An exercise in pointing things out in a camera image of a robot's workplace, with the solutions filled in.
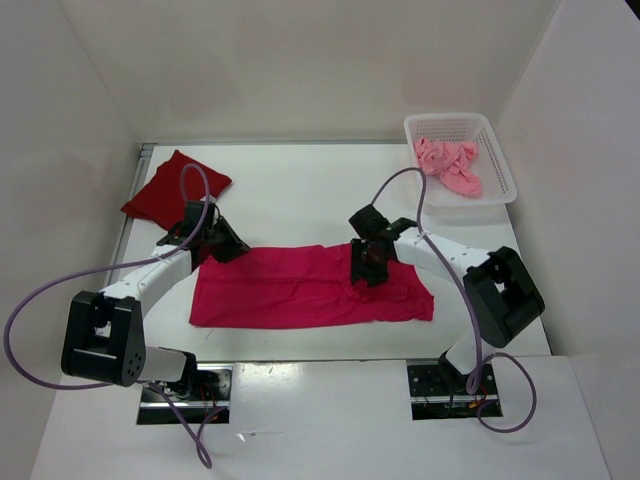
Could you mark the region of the magenta t shirt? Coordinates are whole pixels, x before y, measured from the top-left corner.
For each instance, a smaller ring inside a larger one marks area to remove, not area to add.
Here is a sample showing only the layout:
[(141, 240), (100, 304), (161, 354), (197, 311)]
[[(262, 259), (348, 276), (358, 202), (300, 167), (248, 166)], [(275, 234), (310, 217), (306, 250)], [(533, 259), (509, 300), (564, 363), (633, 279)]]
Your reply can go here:
[(259, 247), (198, 269), (189, 322), (199, 328), (307, 329), (369, 322), (432, 321), (433, 295), (412, 266), (391, 263), (389, 280), (350, 282), (347, 244)]

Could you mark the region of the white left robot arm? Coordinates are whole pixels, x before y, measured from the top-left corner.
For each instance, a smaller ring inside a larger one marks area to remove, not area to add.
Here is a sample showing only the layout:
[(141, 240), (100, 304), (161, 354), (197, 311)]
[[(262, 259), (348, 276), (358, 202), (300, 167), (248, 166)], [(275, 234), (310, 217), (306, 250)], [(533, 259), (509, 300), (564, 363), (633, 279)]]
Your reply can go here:
[(195, 355), (147, 346), (144, 317), (205, 261), (227, 263), (249, 251), (216, 204), (187, 202), (183, 220), (156, 243), (147, 263), (99, 292), (72, 299), (63, 373), (122, 387), (163, 383), (175, 398), (191, 398), (200, 385)]

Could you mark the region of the light pink t shirt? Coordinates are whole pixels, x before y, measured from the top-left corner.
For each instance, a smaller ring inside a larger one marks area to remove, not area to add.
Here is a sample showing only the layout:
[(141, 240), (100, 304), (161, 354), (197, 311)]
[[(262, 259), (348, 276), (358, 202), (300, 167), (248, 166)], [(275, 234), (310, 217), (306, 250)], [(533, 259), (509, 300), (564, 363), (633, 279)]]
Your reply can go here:
[(482, 195), (482, 182), (471, 171), (478, 155), (474, 142), (431, 141), (420, 137), (413, 142), (419, 168), (437, 178), (450, 191), (468, 198)]

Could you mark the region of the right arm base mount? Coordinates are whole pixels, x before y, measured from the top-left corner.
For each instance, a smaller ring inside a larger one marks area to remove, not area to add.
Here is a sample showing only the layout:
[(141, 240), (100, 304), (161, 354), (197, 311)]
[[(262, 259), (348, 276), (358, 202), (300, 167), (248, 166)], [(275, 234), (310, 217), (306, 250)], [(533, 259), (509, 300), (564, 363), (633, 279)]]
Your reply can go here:
[(447, 382), (435, 359), (406, 364), (412, 419), (448, 420), (482, 416), (502, 417), (496, 378), (491, 365), (482, 369), (482, 382), (474, 395), (466, 391), (466, 381)]

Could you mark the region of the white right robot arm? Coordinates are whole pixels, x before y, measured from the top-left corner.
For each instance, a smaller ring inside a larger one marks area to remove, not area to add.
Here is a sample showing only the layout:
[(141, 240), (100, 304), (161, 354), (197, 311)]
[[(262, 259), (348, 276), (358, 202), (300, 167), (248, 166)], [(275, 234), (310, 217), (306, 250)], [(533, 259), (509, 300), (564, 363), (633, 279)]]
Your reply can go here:
[(464, 391), (478, 363), (508, 346), (545, 310), (528, 269), (510, 247), (466, 246), (429, 233), (409, 218), (391, 222), (372, 204), (352, 215), (349, 224), (357, 234), (351, 241), (353, 284), (382, 285), (393, 266), (405, 265), (450, 280), (461, 291), (471, 331), (439, 361), (439, 382), (450, 393)]

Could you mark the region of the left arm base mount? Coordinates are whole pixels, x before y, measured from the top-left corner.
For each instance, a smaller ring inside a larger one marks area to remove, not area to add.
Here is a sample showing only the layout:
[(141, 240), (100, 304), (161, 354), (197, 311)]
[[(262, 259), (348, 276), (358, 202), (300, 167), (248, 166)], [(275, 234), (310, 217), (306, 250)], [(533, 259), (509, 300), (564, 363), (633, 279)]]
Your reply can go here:
[[(234, 365), (199, 362), (197, 369), (197, 379), (189, 388), (179, 387), (175, 390), (167, 383), (161, 383), (164, 394), (190, 425), (199, 425), (210, 415), (212, 424), (228, 424)], [(159, 393), (144, 386), (136, 424), (171, 425), (178, 424), (178, 419)]]

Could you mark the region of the dark red t shirt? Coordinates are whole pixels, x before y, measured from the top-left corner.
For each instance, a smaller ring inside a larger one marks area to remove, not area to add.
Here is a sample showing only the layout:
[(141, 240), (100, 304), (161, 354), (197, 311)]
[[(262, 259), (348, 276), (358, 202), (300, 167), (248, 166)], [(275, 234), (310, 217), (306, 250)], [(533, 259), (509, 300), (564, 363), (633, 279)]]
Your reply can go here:
[(185, 200), (180, 187), (181, 173), (188, 164), (197, 165), (204, 172), (210, 195), (214, 198), (232, 184), (227, 175), (175, 150), (171, 158), (156, 169), (151, 181), (121, 207), (121, 211), (131, 218), (150, 221), (169, 230), (183, 219)]

